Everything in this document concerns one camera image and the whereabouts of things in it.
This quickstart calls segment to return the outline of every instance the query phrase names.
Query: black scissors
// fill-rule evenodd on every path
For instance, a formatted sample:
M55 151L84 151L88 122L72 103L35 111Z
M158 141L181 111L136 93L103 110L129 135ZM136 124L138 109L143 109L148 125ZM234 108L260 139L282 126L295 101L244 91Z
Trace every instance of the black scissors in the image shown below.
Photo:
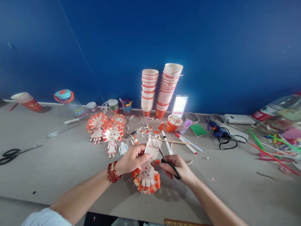
M33 146L31 148L25 149L23 151L21 151L20 149L17 149L17 148L11 149L11 150L5 152L2 155L4 158L0 159L0 165L5 165L6 163L9 163L9 162L13 161L18 155L20 155L24 152L39 148L41 146L43 146L43 144L38 144L38 145Z
M170 161L168 161L166 158L165 158L165 155L163 154L163 152L162 152L162 150L161 150L161 148L160 148L160 145L158 144L158 141L157 140L155 140L156 141L156 143L157 143L157 145L158 145L158 147L159 147L159 152L160 152L160 154L162 155L162 159L161 159L161 162L162 163L167 163L168 165L170 165L172 168L173 168L173 170L176 172L176 174L177 174L177 176L175 176L174 175L174 177L176 178L176 179L178 179L178 180L180 180L181 179L181 175L179 174L179 172L177 171L177 169L176 169L176 167L174 166L174 164L172 164Z

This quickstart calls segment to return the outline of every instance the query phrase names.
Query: paper cup craft doll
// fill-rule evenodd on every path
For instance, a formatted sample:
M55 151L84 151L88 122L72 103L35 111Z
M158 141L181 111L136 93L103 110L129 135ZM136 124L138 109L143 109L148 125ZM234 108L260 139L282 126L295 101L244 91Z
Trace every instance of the paper cup craft doll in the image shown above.
M103 141L108 142L108 152L109 159L115 157L115 153L117 153L117 144L116 141L121 141L123 136L123 128L116 123L112 123L103 128Z
M124 155L127 151L128 151L129 147L127 144L125 144L124 142L121 142L118 150L119 150L119 154L120 155Z
M111 118L112 122L117 123L118 125L122 125L124 127L124 124L126 123L126 118L123 115L114 115Z
M160 175L149 163L144 163L134 170L132 178L135 178L134 184L141 193L152 194L160 188Z
M103 125L107 123L108 118L104 113L99 113L91 116L87 123L87 131L91 134L90 142L94 141L93 145L101 142L103 136L102 130Z
M152 153L153 156L132 172L132 178L138 175L134 180L134 184L138 186L138 191L141 193L152 194L160 188L160 175L151 165L151 162L158 157L158 144L154 139L148 140L144 153Z

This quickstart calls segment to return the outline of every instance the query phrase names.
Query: clear ruler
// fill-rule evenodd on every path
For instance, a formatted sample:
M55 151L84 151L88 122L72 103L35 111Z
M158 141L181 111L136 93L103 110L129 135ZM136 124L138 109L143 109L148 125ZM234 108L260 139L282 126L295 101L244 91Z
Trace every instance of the clear ruler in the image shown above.
M66 131L68 131L68 130L74 128L74 127L77 127L77 126L83 124L83 123L85 123L85 122L82 121L82 122L79 122L79 123L77 123L77 124L71 125L71 126L65 128L65 129L62 129L62 130L58 130L58 131L49 133L48 135L46 135L46 138L52 138L52 137L55 137L56 135L59 135L59 134L61 134L61 133L63 133L63 132L66 132Z

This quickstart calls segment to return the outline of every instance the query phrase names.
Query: woman's right hand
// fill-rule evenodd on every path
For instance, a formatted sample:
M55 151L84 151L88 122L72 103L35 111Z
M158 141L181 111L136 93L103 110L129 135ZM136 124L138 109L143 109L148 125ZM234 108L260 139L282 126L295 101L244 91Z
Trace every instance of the woman's right hand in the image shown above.
M187 186L192 185L198 180L194 173L189 169L185 161L179 155L166 155L165 158L176 167L181 175L181 181ZM173 168L167 163L161 163L160 167L165 170L167 176L172 179L172 175L177 176Z

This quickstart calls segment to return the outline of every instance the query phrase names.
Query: light blue sleeve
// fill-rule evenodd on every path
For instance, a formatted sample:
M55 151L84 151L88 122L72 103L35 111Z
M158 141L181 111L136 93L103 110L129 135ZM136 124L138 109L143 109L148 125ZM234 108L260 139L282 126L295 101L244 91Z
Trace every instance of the light blue sleeve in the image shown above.
M33 213L24 221L22 226L72 226L59 213L46 208Z

